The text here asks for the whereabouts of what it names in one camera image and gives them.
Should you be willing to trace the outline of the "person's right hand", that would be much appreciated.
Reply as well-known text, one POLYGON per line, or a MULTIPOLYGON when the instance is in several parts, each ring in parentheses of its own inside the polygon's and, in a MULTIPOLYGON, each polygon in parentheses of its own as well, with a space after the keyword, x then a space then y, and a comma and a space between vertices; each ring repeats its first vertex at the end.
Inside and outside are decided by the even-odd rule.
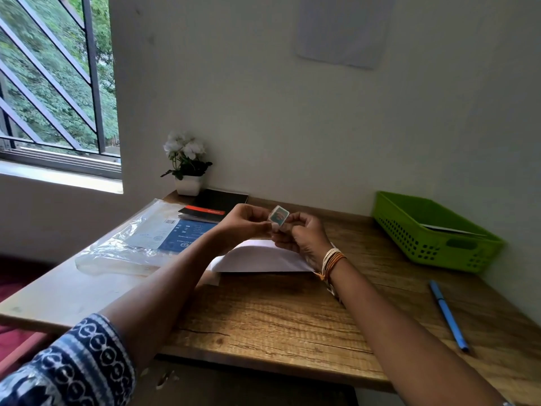
POLYGON ((315 272, 322 271, 327 252, 334 248, 323 223, 305 212, 290 214, 280 227, 273 224, 271 238, 275 246, 300 254, 315 272))

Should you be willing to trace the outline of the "small postage stamp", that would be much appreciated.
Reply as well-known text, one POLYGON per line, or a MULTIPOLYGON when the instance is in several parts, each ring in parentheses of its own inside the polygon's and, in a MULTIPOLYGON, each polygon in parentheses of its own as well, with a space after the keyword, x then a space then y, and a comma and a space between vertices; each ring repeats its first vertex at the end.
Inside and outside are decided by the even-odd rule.
POLYGON ((286 222, 289 215, 289 211, 277 205, 268 215, 268 220, 272 223, 273 227, 279 228, 286 222))

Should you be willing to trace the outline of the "person's right forearm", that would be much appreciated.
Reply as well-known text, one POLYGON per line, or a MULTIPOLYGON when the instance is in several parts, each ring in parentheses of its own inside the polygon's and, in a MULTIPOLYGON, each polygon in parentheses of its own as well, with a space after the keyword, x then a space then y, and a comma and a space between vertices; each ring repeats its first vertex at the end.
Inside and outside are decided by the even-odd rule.
POLYGON ((321 278, 348 310, 407 406, 511 406, 474 368, 384 297, 337 249, 327 252, 321 278))

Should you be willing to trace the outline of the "person's left forearm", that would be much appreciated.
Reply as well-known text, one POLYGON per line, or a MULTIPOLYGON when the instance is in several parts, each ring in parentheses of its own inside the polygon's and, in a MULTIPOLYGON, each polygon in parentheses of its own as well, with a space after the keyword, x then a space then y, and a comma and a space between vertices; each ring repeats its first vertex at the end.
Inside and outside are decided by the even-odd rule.
POLYGON ((230 231, 215 228, 99 313, 110 321, 137 370, 145 368, 178 320, 210 262, 231 248, 230 231))

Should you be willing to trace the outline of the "white envelope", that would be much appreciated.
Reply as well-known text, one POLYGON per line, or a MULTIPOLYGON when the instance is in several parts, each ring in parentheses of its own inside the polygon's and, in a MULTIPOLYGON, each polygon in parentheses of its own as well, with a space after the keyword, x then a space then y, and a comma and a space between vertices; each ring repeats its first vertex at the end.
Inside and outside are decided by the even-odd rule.
POLYGON ((216 257, 207 271, 216 273, 313 272, 296 252, 275 246, 272 240, 247 240, 216 257))

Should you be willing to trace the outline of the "black notebook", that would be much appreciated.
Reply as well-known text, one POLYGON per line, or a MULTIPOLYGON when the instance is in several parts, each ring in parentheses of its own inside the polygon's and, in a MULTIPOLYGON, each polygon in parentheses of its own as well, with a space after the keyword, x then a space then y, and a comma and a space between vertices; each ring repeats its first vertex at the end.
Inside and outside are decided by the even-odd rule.
POLYGON ((226 215, 237 204, 246 204, 248 194, 204 189, 190 203, 190 209, 215 215, 226 215))

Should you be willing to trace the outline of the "black booklet with red stripe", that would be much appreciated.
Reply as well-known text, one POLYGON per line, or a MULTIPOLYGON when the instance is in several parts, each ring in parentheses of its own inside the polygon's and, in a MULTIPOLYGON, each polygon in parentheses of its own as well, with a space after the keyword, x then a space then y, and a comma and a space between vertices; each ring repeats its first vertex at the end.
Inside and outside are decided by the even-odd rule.
POLYGON ((195 205, 186 205, 179 210, 178 218, 210 224, 218 224, 226 216, 225 211, 199 207, 195 205))

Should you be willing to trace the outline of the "blue envelope pack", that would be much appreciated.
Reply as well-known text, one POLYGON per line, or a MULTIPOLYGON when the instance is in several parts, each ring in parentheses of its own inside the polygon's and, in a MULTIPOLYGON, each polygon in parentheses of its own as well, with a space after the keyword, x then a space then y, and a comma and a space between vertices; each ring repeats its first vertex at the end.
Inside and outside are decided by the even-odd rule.
POLYGON ((159 245, 163 252, 180 253, 193 244, 200 236, 210 231, 217 224, 180 219, 172 231, 159 245))

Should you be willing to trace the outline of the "white flower pot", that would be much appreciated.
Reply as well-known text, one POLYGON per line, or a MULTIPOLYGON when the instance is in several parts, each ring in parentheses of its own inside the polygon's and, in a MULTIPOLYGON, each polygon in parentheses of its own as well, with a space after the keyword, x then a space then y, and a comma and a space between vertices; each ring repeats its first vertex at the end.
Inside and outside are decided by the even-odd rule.
POLYGON ((182 179, 175 177, 175 191, 180 196, 195 197, 201 191, 204 176, 184 175, 182 179))

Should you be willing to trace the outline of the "white flower plant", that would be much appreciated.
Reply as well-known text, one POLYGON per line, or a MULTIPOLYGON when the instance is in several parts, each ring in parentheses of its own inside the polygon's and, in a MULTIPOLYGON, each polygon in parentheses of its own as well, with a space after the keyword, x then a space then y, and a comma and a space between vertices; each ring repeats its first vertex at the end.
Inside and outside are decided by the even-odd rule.
POLYGON ((202 177, 213 165, 204 143, 187 133, 169 133, 163 149, 171 167, 160 177, 171 175, 179 181, 186 176, 202 177))

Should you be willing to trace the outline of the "green plastic basket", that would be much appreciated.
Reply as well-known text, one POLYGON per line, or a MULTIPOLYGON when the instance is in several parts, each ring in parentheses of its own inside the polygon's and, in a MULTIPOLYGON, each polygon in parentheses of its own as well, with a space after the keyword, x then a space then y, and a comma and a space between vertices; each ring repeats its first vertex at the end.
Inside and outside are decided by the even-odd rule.
POLYGON ((419 265, 477 274, 492 263, 505 245, 493 233, 428 198, 377 191, 372 217, 408 259, 419 265), (420 224, 487 236, 446 234, 427 230, 420 224))

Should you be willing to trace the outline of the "white paper in basket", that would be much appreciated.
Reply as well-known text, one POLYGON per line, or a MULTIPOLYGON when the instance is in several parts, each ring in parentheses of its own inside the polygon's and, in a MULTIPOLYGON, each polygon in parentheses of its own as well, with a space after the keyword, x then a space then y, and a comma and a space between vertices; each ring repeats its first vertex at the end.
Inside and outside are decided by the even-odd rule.
POLYGON ((454 235, 459 235, 459 236, 475 237, 475 238, 485 238, 487 236, 481 233, 457 230, 457 229, 442 227, 442 226, 435 226, 435 225, 428 225, 428 224, 420 224, 420 226, 430 231, 437 231, 441 233, 454 234, 454 235))

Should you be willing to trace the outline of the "window with metal grille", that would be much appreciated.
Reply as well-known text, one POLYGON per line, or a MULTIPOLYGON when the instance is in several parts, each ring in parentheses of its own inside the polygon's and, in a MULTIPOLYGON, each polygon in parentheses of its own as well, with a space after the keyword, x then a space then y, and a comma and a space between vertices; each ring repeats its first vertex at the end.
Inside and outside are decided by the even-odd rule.
POLYGON ((121 179, 109 0, 0 0, 0 160, 121 179))

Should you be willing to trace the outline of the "blue patterned sleeve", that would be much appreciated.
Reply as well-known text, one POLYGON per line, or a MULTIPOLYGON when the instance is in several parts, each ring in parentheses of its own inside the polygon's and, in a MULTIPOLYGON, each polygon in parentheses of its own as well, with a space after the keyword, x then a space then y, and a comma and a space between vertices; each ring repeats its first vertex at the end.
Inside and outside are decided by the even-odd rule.
POLYGON ((127 406, 135 387, 121 336, 91 314, 0 381, 0 406, 127 406))

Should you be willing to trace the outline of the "maroon bed cover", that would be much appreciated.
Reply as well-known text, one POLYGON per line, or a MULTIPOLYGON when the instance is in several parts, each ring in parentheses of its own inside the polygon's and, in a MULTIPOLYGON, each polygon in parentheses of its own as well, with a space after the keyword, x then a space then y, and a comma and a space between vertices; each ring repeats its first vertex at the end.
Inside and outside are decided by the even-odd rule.
MULTIPOLYGON (((51 264, 0 255, 0 303, 52 269, 51 264)), ((0 322, 0 380, 48 347, 55 335, 0 322)))

